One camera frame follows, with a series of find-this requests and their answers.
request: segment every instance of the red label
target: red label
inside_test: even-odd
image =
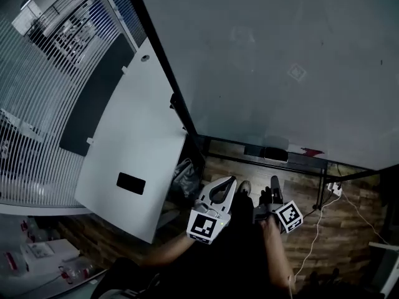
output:
[[[23,221],[21,224],[21,230],[24,232],[25,230],[27,230],[27,224],[26,221]]]
[[[7,261],[8,261],[8,264],[10,265],[11,270],[17,270],[17,265],[16,265],[12,255],[9,252],[6,252],[4,255],[7,258]]]

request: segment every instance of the electrical outlet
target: electrical outlet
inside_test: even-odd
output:
[[[336,182],[336,183],[329,183],[327,185],[327,189],[332,192],[333,194],[337,195],[338,197],[341,196],[342,194],[342,186],[341,183]]]

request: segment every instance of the shoe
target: shoe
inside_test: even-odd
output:
[[[273,203],[284,205],[284,199],[282,198],[279,179],[277,178],[276,175],[272,176],[270,187],[271,187],[271,192],[272,192],[272,197],[273,197]]]
[[[251,182],[250,181],[243,181],[239,186],[237,192],[243,192],[247,196],[251,193]]]

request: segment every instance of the metal frame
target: metal frame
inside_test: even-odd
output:
[[[131,46],[133,46],[133,50],[136,53],[138,50],[138,45],[135,41],[135,39],[132,37],[132,34],[130,33],[128,27],[126,26],[125,21],[123,20],[123,17],[121,16],[117,5],[115,4],[115,2],[113,0],[107,0],[108,3],[110,4],[113,13],[115,13],[118,22],[120,23],[120,25],[122,26],[123,29],[123,33],[125,34],[125,36],[128,38],[128,41],[130,42]]]
[[[209,143],[211,140],[218,140],[218,141],[224,141],[224,142],[228,142],[228,143],[244,145],[246,148],[249,148],[249,149],[247,149],[247,151],[248,150],[250,150],[250,151],[258,150],[258,152],[261,152],[262,149],[264,149],[264,148],[262,148],[260,146],[249,145],[246,143],[239,143],[239,142],[235,142],[235,141],[224,140],[222,138],[212,138],[210,136],[199,135],[197,133],[194,123],[193,123],[193,120],[191,119],[190,113],[186,107],[184,98],[180,92],[175,75],[170,67],[169,61],[165,54],[165,51],[163,50],[162,44],[159,40],[159,37],[156,33],[155,27],[151,21],[151,17],[145,7],[143,0],[130,0],[130,1],[132,2],[134,9],[136,10],[138,18],[139,18],[140,22],[142,23],[142,26],[144,27],[145,32],[147,33],[147,37],[150,40],[151,45],[155,51],[155,54],[161,63],[162,69],[165,72],[165,75],[173,89],[174,94],[170,101],[171,108],[175,109],[176,114],[179,116],[179,118],[184,126],[184,129],[187,131],[189,136],[193,139],[197,148],[203,155],[214,157],[214,158],[226,159],[229,161],[235,161],[235,162],[239,162],[239,163],[263,166],[263,167],[267,167],[267,168],[280,169],[283,171],[290,171],[290,172],[305,174],[305,175],[309,175],[309,176],[317,176],[320,179],[320,183],[319,183],[319,191],[317,194],[317,200],[313,206],[314,209],[322,208],[326,184],[333,183],[333,182],[349,181],[349,180],[358,179],[358,178],[364,178],[367,176],[380,174],[381,172],[384,172],[385,170],[390,169],[390,168],[386,168],[386,169],[381,169],[379,171],[372,171],[369,169],[365,169],[365,171],[363,171],[363,172],[348,175],[348,176],[333,176],[333,175],[327,174],[328,163],[335,163],[335,164],[341,164],[341,165],[346,165],[346,164],[331,162],[331,161],[328,161],[325,159],[310,158],[308,156],[303,156],[301,154],[288,153],[289,159],[288,159],[287,166],[277,166],[277,165],[273,165],[273,164],[260,163],[257,161],[250,161],[247,159],[241,159],[241,158],[235,158],[235,157],[231,157],[231,156],[210,153],[209,152]],[[262,157],[261,154],[250,154],[250,155]],[[289,166],[290,159],[298,159],[298,158],[300,158],[299,156],[302,158],[307,158],[311,164],[313,164],[313,162],[315,162],[314,164],[318,165],[318,166],[303,164],[302,167],[296,167],[296,168],[290,167]],[[314,169],[318,168],[320,170],[320,172],[318,173],[315,171],[306,170],[306,168],[314,168]]]
[[[86,207],[32,207],[0,203],[0,214],[20,216],[70,216],[91,214]]]
[[[130,35],[129,30],[126,30],[127,28],[125,28],[120,22],[117,14],[115,13],[114,7],[110,3],[110,0],[100,0],[100,1],[102,2],[104,8],[108,11],[107,13],[112,18],[113,23],[116,25],[117,29],[125,36],[130,47],[133,49],[134,53],[136,54],[138,50],[137,44],[135,43],[134,39],[133,41],[131,40],[132,36]]]

